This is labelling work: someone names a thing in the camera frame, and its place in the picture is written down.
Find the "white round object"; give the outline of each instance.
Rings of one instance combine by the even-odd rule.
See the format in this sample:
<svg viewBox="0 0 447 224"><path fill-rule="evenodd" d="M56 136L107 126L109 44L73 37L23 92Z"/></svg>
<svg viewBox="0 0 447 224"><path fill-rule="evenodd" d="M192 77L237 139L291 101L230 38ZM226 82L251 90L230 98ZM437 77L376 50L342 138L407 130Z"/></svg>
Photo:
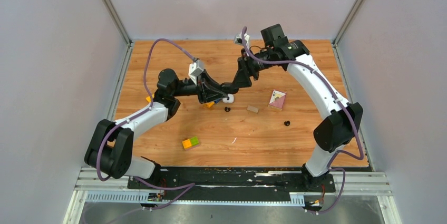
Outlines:
<svg viewBox="0 0 447 224"><path fill-rule="evenodd" d="M222 99L222 102L223 103L226 103L226 104L231 104L231 103L233 103L235 101L235 96L234 95L232 95L232 94L228 94L228 98L223 98Z"/></svg>

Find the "gray floor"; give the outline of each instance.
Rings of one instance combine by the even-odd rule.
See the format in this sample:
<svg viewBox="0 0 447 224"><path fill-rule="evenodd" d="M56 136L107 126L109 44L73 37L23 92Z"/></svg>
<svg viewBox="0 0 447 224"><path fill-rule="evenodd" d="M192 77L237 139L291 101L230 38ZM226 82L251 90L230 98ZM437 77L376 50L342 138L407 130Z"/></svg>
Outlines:
<svg viewBox="0 0 447 224"><path fill-rule="evenodd" d="M325 205L334 197L326 196ZM84 209L88 224L105 224L128 211L141 208L133 203L88 203ZM174 204L165 209L137 211L114 222L156 224L232 224L232 223L384 223L377 197L342 196L338 205L329 213L313 216L296 207L253 206L198 206Z"/></svg>

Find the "metal frame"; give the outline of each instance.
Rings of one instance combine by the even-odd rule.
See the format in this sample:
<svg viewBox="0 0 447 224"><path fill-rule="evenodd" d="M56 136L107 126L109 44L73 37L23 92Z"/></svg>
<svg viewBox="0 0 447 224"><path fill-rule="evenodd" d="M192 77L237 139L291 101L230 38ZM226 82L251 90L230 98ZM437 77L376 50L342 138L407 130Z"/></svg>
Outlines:
<svg viewBox="0 0 447 224"><path fill-rule="evenodd" d="M347 28L351 24L358 9L364 0L356 0L351 11L349 12L342 27L338 31L335 39L332 41L334 55L336 57L343 83L346 87L348 98L352 99L352 92L349 88L348 80L345 76L343 59L340 56L338 50L338 44L343 38ZM113 94L113 99L110 105L109 112L107 114L108 119L113 119L118 105L119 97L123 87L123 80L126 71L129 66L130 55L133 49L132 40L129 38L124 25L116 13L110 0L103 0L107 7L111 17L113 18L120 34L124 41L128 45L127 52L124 56L120 75L118 77L116 88ZM360 136L363 141L363 135L360 130ZM271 171L269 173L300 173L300 171ZM337 195L340 185L342 183L343 175L341 172L331 172L334 177L336 192L327 193L327 195ZM85 203L89 202L142 202L147 200L149 193L159 193L160 190L134 190L128 189L128 177L122 177L120 179L110 179L106 182L102 182L96 177L96 170L93 168L82 168L77 179L72 198L67 209L64 224L78 224L83 212ZM316 196L320 193L313 192L293 192L290 193L290 201L287 202L249 202L249 201L189 201L179 200L177 204L217 204L217 205L241 205L241 206L299 206L304 200L304 196ZM346 183L343 192L344 196L377 196L379 204L381 206L382 216L386 224L397 223L400 224L401 220L394 202L394 197L391 192L390 184L383 172L347 172Z"/></svg>

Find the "white wall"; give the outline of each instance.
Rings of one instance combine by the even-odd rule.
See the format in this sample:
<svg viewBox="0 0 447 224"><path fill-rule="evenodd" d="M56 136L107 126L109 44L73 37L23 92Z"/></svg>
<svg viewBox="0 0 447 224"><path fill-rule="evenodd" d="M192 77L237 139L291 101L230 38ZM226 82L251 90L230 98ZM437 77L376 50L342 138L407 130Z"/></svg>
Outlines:
<svg viewBox="0 0 447 224"><path fill-rule="evenodd" d="M133 39L253 37L280 23L290 38L334 38L355 0L112 0Z"/></svg>
<svg viewBox="0 0 447 224"><path fill-rule="evenodd" d="M101 0L0 5L0 223L61 223L125 44Z"/></svg>
<svg viewBox="0 0 447 224"><path fill-rule="evenodd" d="M447 0L365 0L340 48L404 224L447 218Z"/></svg>

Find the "wood surface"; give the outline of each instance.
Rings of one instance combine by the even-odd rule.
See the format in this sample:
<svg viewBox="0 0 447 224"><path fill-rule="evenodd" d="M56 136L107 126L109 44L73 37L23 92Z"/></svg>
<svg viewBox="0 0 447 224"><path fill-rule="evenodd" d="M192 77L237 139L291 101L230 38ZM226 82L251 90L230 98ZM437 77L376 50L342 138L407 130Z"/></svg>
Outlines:
<svg viewBox="0 0 447 224"><path fill-rule="evenodd" d="M237 70L241 46L224 41L176 41L193 56L200 58L217 82L231 82ZM327 40L303 41L320 70L332 85L346 96L342 78ZM115 118L125 117L148 104L143 86L143 70L152 41L137 41L130 58ZM251 41L262 46L262 41ZM153 51L147 73L148 86L156 90L158 74L165 68L174 69L183 79L191 63L179 49L159 42ZM177 114L134 141L133 154L154 160L161 165L229 166L229 167L300 167L316 145L313 130L322 119L312 100L281 67L261 71L259 80L250 88L240 89L233 104L219 102L206 108L196 96L178 97ZM269 108L273 90L287 92L282 111ZM259 108L258 113L247 106ZM224 107L231 108L225 112ZM201 144L184 150L182 141L198 136ZM345 150L358 154L355 139ZM367 160L357 161L340 154L334 165L365 167Z"/></svg>

